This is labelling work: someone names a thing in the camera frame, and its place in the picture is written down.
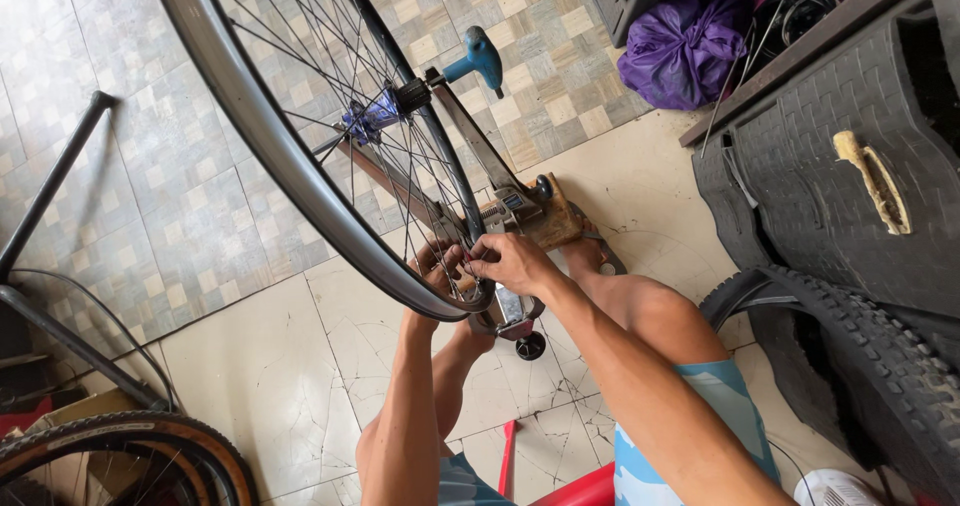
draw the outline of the light blue shorts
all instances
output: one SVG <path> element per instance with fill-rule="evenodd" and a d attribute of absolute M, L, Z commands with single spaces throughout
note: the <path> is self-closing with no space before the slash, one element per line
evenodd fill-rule
<path fill-rule="evenodd" d="M 770 454 L 763 420 L 733 361 L 674 365 L 674 368 L 720 414 L 754 461 L 779 482 L 780 474 Z M 615 432 L 613 486 L 618 506 L 683 506 L 619 424 Z M 460 453 L 439 460 L 440 506 L 513 506 L 513 502 L 484 483 L 466 459 Z"/>

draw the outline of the blue t-handle tool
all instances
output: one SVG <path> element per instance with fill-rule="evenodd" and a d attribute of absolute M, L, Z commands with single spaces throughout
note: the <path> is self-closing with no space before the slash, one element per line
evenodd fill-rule
<path fill-rule="evenodd" d="M 483 28 L 474 25 L 463 35 L 466 44 L 466 56 L 460 61 L 443 70 L 447 82 L 455 82 L 475 70 L 483 75 L 486 86 L 496 92 L 498 99 L 503 98 L 503 64 L 500 63 L 500 53 L 497 47 L 490 42 Z"/>

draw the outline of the purple bag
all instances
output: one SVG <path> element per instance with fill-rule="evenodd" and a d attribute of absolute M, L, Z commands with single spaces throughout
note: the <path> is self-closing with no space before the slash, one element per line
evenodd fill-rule
<path fill-rule="evenodd" d="M 654 108 L 694 110 L 720 97 L 727 73 L 744 55 L 735 30 L 744 0 L 665 0 L 630 25 L 620 80 Z"/>

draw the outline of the foot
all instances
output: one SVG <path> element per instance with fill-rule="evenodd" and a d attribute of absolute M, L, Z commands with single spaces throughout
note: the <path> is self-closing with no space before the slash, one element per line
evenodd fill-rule
<path fill-rule="evenodd" d="M 582 229 L 587 232 L 596 232 L 597 227 L 589 219 L 577 216 Z M 594 238 L 581 238 L 570 242 L 559 249 L 570 269 L 570 278 L 580 283 L 583 279 L 600 274 L 600 266 L 606 260 L 600 250 L 600 242 Z"/>
<path fill-rule="evenodd" d="M 469 354 L 474 359 L 494 348 L 496 336 L 475 332 L 466 320 L 457 322 L 454 327 L 456 330 L 453 332 L 453 339 L 449 342 L 456 343 L 455 346 L 459 351 Z"/>

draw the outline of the red stool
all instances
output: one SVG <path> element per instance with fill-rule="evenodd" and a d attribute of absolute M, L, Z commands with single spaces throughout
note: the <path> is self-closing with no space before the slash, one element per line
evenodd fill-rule
<path fill-rule="evenodd" d="M 517 430 L 521 424 L 513 420 L 503 426 L 507 443 L 503 447 L 503 463 L 500 464 L 500 483 L 497 490 L 508 500 L 514 498 L 514 456 Z M 536 500 L 530 506 L 613 506 L 614 464 L 597 468 L 590 474 L 577 478 L 563 487 Z"/>

